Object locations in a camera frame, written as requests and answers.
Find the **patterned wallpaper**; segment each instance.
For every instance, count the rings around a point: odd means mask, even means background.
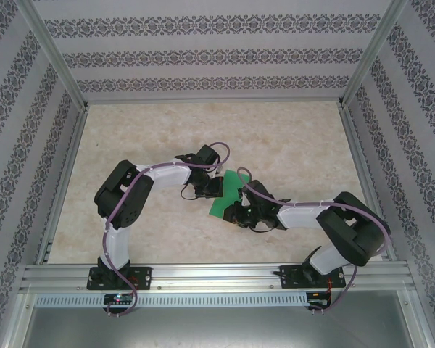
[[[407,3],[349,109],[435,338],[435,0]]]
[[[0,0],[0,327],[35,261],[80,115],[11,0]]]
[[[388,4],[35,1],[89,101],[339,97]]]

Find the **green object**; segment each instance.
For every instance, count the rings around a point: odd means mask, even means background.
[[[249,176],[241,174],[241,177],[248,182]],[[241,201],[239,197],[239,189],[244,187],[244,184],[240,181],[237,172],[233,170],[226,170],[224,173],[224,193],[221,198],[216,198],[212,204],[210,215],[216,216],[220,219],[224,216],[224,210],[232,205],[235,201]]]

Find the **speckled floor surface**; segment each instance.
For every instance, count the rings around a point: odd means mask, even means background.
[[[151,165],[214,141],[231,147],[224,169],[249,168],[276,198],[363,199],[335,102],[92,106],[49,262],[96,262],[104,229],[94,195],[119,161]],[[328,243],[321,229],[239,228],[208,215],[212,200],[185,201],[180,189],[149,196],[130,236],[132,262],[299,262]]]

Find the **beige floor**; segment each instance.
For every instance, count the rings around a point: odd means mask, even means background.
[[[103,224],[94,195],[120,160],[160,163],[214,141],[231,147],[225,169],[249,168],[276,198],[363,198],[334,102],[92,106],[49,262],[96,262]],[[208,215],[212,200],[182,200],[180,189],[148,198],[130,236],[133,262],[298,262],[328,242],[321,229],[238,228]]]

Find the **green card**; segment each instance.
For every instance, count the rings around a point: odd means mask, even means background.
[[[241,174],[241,177],[248,182],[249,176]],[[233,170],[226,170],[224,174],[224,194],[221,198],[216,198],[212,204],[210,215],[216,216],[220,219],[224,216],[224,210],[232,205],[235,201],[241,201],[239,197],[239,189],[244,187],[244,184],[240,181],[237,172]]]

